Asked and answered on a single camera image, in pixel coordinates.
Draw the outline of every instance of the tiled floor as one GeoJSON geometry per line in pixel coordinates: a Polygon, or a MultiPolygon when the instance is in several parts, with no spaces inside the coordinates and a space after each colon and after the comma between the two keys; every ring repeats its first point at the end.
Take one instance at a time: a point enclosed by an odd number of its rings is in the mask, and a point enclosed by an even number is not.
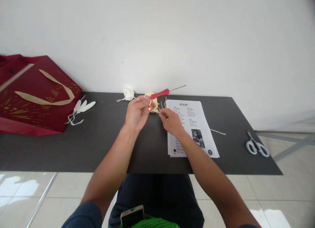
{"type": "MultiPolygon", "coordinates": [[[[293,145],[261,139],[272,156],[293,145]]],[[[263,228],[310,228],[315,224],[312,220],[315,215],[314,162],[315,147],[305,146],[277,163],[284,176],[228,175],[228,178],[263,228]]],[[[60,228],[80,203],[91,176],[91,173],[58,173],[30,228],[60,228]]],[[[0,172],[0,227],[26,227],[52,177],[53,173],[0,172]]],[[[204,227],[225,227],[213,201],[196,178],[190,177],[205,218],[204,227]]],[[[113,205],[112,201],[103,228],[107,227],[113,205]]]]}

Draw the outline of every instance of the dark pants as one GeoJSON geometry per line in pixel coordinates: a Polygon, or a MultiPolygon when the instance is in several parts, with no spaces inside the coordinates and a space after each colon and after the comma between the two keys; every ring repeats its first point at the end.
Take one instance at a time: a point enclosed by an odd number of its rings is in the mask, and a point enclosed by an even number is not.
{"type": "Polygon", "coordinates": [[[139,205],[143,205],[145,214],[175,222],[180,228],[203,227],[189,175],[127,174],[108,227],[119,227],[120,214],[139,205]]]}

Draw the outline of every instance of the table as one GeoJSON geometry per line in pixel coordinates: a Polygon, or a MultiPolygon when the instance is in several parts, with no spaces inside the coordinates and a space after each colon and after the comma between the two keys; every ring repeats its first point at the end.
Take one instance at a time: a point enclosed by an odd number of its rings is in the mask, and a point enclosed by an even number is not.
{"type": "MultiPolygon", "coordinates": [[[[67,126],[62,134],[33,137],[0,134],[0,170],[45,172],[94,172],[107,154],[125,121],[128,101],[121,93],[86,92],[84,99],[96,101],[87,112],[80,113],[76,126],[67,126]]],[[[226,174],[282,175],[270,156],[250,154],[245,143],[245,129],[261,142],[231,97],[168,95],[167,99],[201,101],[220,158],[215,163],[226,174]]],[[[158,102],[164,104],[165,97],[158,102]]],[[[130,159],[129,173],[193,173],[187,158],[167,154],[167,132],[160,117],[151,113],[136,140],[130,159]]]]}

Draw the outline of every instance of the white scissors handle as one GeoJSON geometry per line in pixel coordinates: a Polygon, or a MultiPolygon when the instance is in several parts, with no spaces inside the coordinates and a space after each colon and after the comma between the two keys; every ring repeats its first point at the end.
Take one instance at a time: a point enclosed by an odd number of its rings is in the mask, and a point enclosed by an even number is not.
{"type": "Polygon", "coordinates": [[[251,140],[246,142],[246,147],[251,154],[257,154],[257,149],[255,148],[255,145],[251,140]]]}
{"type": "Polygon", "coordinates": [[[258,148],[258,151],[260,152],[261,155],[263,155],[264,157],[269,157],[269,151],[268,149],[266,149],[265,146],[263,146],[261,143],[257,143],[255,142],[258,148]]]}
{"type": "MultiPolygon", "coordinates": [[[[255,144],[256,144],[258,151],[260,152],[261,155],[263,155],[264,157],[269,157],[269,151],[266,149],[265,146],[263,146],[261,143],[257,143],[257,142],[255,142],[255,144]]],[[[254,154],[254,155],[257,154],[257,149],[255,148],[255,145],[254,145],[252,140],[246,142],[246,148],[248,149],[248,151],[251,154],[254,154]]]]}

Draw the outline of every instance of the beige ribbon handle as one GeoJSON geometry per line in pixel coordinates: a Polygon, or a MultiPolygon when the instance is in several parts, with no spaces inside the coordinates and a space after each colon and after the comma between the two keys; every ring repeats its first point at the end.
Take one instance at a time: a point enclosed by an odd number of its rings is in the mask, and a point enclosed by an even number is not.
{"type": "Polygon", "coordinates": [[[39,70],[46,78],[50,79],[51,81],[58,83],[60,85],[62,85],[62,87],[65,89],[65,91],[67,92],[69,99],[68,100],[63,100],[63,101],[59,101],[59,102],[48,102],[46,100],[43,100],[41,98],[35,97],[33,95],[27,94],[27,93],[22,93],[19,91],[15,91],[15,93],[17,95],[19,95],[21,98],[33,102],[33,103],[37,103],[39,105],[55,105],[55,106],[62,106],[62,105],[66,105],[72,102],[72,100],[74,99],[74,94],[72,93],[71,89],[69,89],[68,87],[64,86],[63,84],[61,84],[58,80],[56,80],[54,77],[52,77],[50,74],[48,74],[47,72],[43,71],[43,70],[39,70]]]}

